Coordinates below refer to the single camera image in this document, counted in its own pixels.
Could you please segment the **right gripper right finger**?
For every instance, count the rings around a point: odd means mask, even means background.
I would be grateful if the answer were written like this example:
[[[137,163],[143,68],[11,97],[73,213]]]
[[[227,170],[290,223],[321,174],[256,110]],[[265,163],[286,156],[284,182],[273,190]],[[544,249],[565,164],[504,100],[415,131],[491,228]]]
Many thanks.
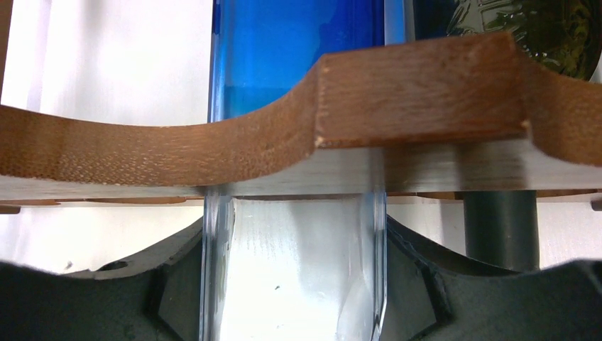
[[[387,219],[382,340],[600,340],[601,263],[518,273]]]

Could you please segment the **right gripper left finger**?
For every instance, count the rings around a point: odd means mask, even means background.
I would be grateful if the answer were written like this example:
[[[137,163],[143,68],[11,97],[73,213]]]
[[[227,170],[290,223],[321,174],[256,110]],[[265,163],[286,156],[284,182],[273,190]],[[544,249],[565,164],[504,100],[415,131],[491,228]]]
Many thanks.
[[[2,340],[198,340],[202,228],[96,271],[1,264]]]

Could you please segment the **blue square bottle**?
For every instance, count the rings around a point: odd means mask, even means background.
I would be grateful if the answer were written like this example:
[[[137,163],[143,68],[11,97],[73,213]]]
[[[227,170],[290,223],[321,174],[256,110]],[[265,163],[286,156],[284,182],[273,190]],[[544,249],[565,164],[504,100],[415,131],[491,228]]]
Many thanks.
[[[283,98],[326,53],[385,43],[384,1],[215,1],[208,120]],[[201,340],[379,340],[386,198],[374,151],[315,152],[209,191]]]

